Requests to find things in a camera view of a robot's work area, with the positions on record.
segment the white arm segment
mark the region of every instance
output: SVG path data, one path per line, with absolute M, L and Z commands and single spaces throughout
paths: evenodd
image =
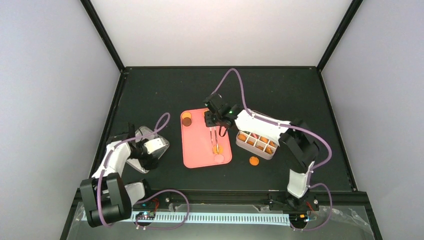
M 100 172 L 104 169 L 103 165 L 105 164 L 106 156 L 108 153 L 114 149 L 114 146 L 116 146 L 120 141 L 114 141 L 109 143 L 106 146 L 106 154 L 101 161 L 100 167 L 97 169 L 97 171 L 91 176 L 92 178 L 98 179 L 100 177 Z M 109 161 L 107 162 L 107 165 L 105 166 L 106 171 L 104 173 L 104 176 L 107 176 L 111 173 L 118 173 L 120 176 L 122 175 L 122 171 L 124 170 L 125 162 L 127 161 L 128 157 L 131 154 L 131 149 L 128 143 L 124 143 L 119 145 L 110 155 Z M 131 184 L 125 185 L 126 192 L 128 193 L 129 199 L 131 200 L 131 205 L 133 206 L 136 204 L 136 202 L 145 196 L 145 188 L 143 186 L 143 183 L 141 182 L 135 182 Z
M 267 119 L 270 121 L 273 121 L 275 123 L 281 123 L 281 124 L 290 124 L 290 121 L 281 121 L 274 118 L 271 118 L 269 116 L 265 116 L 262 114 L 259 114 L 257 112 L 253 112 L 253 116 L 250 116 L 246 110 L 242 110 L 238 115 L 237 119 L 234 120 L 235 125 L 237 128 L 244 132 L 251 132 L 254 134 L 258 134 L 259 136 L 263 136 L 274 143 L 276 143 L 278 146 L 280 134 L 285 133 L 288 128 L 287 127 L 280 127 L 265 121 L 262 121 L 260 119 L 255 118 L 254 116 L 261 117 L 263 119 Z
M 254 116 L 267 119 L 275 123 L 290 125 L 290 121 L 281 121 L 269 116 L 262 115 L 260 113 L 251 111 L 253 114 L 250 116 L 246 110 L 242 110 L 234 121 L 237 128 L 244 132 L 251 132 L 258 134 L 259 136 L 266 137 L 280 146 L 280 134 L 285 133 L 288 128 L 280 127 L 263 120 L 257 119 Z M 306 173 L 298 173 L 290 169 L 290 176 L 288 179 L 287 191 L 300 199 L 305 195 L 308 190 L 308 175 L 311 173 L 311 168 L 314 165 L 314 161 L 309 165 Z
M 122 175 L 122 171 L 124 170 L 125 162 L 127 161 L 128 157 L 131 154 L 131 149 L 128 143 L 124 143 L 119 145 L 117 148 L 114 149 L 114 146 L 116 146 L 120 141 L 114 141 L 109 143 L 106 146 L 106 154 L 103 157 L 103 160 L 100 163 L 100 167 L 95 171 L 95 173 L 91 176 L 92 178 L 98 179 L 100 177 L 100 172 L 105 168 L 106 171 L 104 173 L 104 176 L 107 176 L 111 173 L 118 173 L 120 176 Z M 105 165 L 106 156 L 108 153 L 113 150 L 112 154 L 109 157 L 109 161 L 107 162 L 107 165 Z
M 290 169 L 290 176 L 288 178 L 287 192 L 296 198 L 303 197 L 308 190 L 308 175 L 310 175 L 311 168 L 314 166 L 315 161 L 311 162 L 307 168 L 306 173 L 298 173 Z
M 128 193 L 129 199 L 131 200 L 131 206 L 134 206 L 136 202 L 145 197 L 145 187 L 141 182 L 135 182 L 125 185 L 125 190 Z

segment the black frame edge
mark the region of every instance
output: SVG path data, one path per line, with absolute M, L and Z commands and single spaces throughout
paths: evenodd
M 354 18 L 356 12 L 358 11 L 359 7 L 361 6 L 363 0 L 352 0 L 352 2 L 349 5 L 349 8 L 347 9 L 346 13 L 344 14 L 343 18 L 341 19 L 340 24 L 337 27 L 337 30 L 335 31 L 334 35 L 331 38 L 330 43 L 327 46 L 327 49 L 324 52 L 324 55 L 322 55 L 321 60 L 319 61 L 316 68 L 318 71 L 322 72 L 324 67 L 326 66 L 327 62 L 329 61 L 331 55 L 333 54 L 334 50 L 337 47 L 337 44 L 340 42 L 340 39 L 342 39 L 343 34 L 345 33 L 346 29 L 348 28 L 349 24 L 351 23 L 352 19 Z
M 65 225 L 62 230 L 62 234 L 60 235 L 60 240 L 67 240 L 69 231 L 71 230 L 72 221 L 74 220 L 75 212 L 77 211 L 77 206 L 79 202 L 82 202 L 83 199 L 81 198 L 81 192 L 78 188 L 76 190 L 75 196 L 73 197 L 72 204 L 69 209 L 69 213 L 67 215 Z
M 357 183 L 355 182 L 354 173 L 352 171 L 351 164 L 349 162 L 348 154 L 346 153 L 345 144 L 343 143 L 342 135 L 340 134 L 339 125 L 337 125 L 336 116 L 334 115 L 333 106 L 331 105 L 331 102 L 330 102 L 329 93 L 327 92 L 327 88 L 326 88 L 326 84 L 325 84 L 324 79 L 323 79 L 323 75 L 321 74 L 321 71 L 319 69 L 316 69 L 316 72 L 318 73 L 319 81 L 321 82 L 322 90 L 324 91 L 325 100 L 327 101 L 328 108 L 330 110 L 331 119 L 332 119 L 333 124 L 335 126 L 335 132 L 337 134 L 338 141 L 341 144 L 341 152 L 343 153 L 344 162 L 346 164 L 346 170 L 348 172 L 347 177 L 349 178 L 349 181 L 351 183 L 352 190 L 356 191 L 358 189 Z
M 234 66 L 234 65 L 227 65 L 227 66 L 220 66 L 220 65 L 213 65 L 213 66 L 127 66 L 129 69 L 311 69 L 316 68 L 315 66 L 267 66 L 267 65 L 246 65 L 246 66 Z
M 121 99 L 122 92 L 124 90 L 125 82 L 127 79 L 128 72 L 124 71 L 120 74 L 118 84 L 116 86 L 115 93 L 113 95 L 112 103 L 109 108 L 109 113 L 107 114 L 106 123 L 104 124 L 103 132 L 101 133 L 100 141 L 97 146 L 97 151 L 94 156 L 93 164 L 90 170 L 90 176 L 96 171 L 99 167 L 102 156 L 106 151 L 106 141 L 109 138 L 109 134 L 111 132 L 112 123 L 114 122 L 115 114 L 118 110 L 118 104 Z
M 374 239 L 383 240 L 382 233 L 380 232 L 376 216 L 374 215 L 374 211 L 370 203 L 365 206 L 365 211 L 366 215 L 368 216 L 369 225 L 371 225 L 372 232 L 374 233 Z
M 101 37 L 101 40 L 103 41 L 104 45 L 106 46 L 107 50 L 109 51 L 110 55 L 112 56 L 113 61 L 115 62 L 116 66 L 118 67 L 119 71 L 124 71 L 124 64 L 121 61 L 121 58 L 118 55 L 117 50 L 115 49 L 114 45 L 112 44 L 111 39 L 109 38 L 108 33 L 106 32 L 105 27 L 103 26 L 102 21 L 99 18 L 99 15 L 97 15 L 96 10 L 94 9 L 94 6 L 90 0 L 81 0 L 82 5 L 85 8 L 85 11 L 87 12 L 88 16 L 90 17 L 92 23 L 94 24 L 95 29 L 97 30 L 98 34 Z

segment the black pole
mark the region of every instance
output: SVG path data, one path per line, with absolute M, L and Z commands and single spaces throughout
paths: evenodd
M 331 55 L 334 52 L 334 49 L 336 49 L 337 44 L 339 43 L 340 39 L 342 38 L 349 24 L 351 23 L 351 20 L 354 18 L 355 13 L 359 9 L 359 6 L 361 5 L 362 1 L 363 0 L 353 0 L 352 3 L 350 3 L 349 8 L 347 9 L 343 19 L 338 25 L 337 30 L 332 36 L 332 39 L 330 43 L 328 44 L 327 49 L 324 52 L 324 55 L 319 61 L 318 66 L 316 66 L 319 72 L 322 72 L 322 70 L 326 66 L 327 62 L 329 61 Z
M 112 44 L 112 41 L 109 38 L 109 35 L 102 24 L 102 21 L 100 21 L 99 15 L 97 15 L 97 12 L 94 9 L 92 2 L 90 0 L 81 0 L 81 3 L 87 11 L 87 14 L 90 17 L 92 23 L 94 24 L 95 29 L 97 29 L 97 32 L 103 40 L 104 45 L 106 45 L 106 48 L 112 56 L 113 61 L 115 61 L 115 64 L 118 67 L 119 71 L 123 72 L 125 68 L 124 64 L 122 63 L 117 50 Z

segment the metal rod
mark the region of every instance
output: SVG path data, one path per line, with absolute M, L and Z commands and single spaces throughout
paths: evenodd
M 214 154 L 214 139 L 212 138 L 212 127 L 209 127 L 210 132 L 210 145 L 212 146 L 212 153 Z
M 215 143 L 216 143 L 216 154 L 220 154 L 220 147 L 218 146 L 218 134 L 217 134 L 217 127 L 214 126 L 213 129 L 215 130 Z

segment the pink tray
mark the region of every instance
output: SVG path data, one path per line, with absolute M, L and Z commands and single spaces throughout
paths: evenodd
M 211 132 L 209 127 L 205 126 L 204 112 L 207 110 L 207 108 L 187 110 L 180 116 L 182 159 L 184 165 L 189 169 L 227 164 L 233 158 L 228 134 L 224 137 L 219 136 L 219 127 L 216 127 L 218 146 L 223 149 L 223 152 L 221 155 L 213 153 Z M 184 126 L 182 123 L 182 115 L 186 112 L 191 114 L 190 126 Z M 214 128 L 212 128 L 212 138 L 215 145 Z

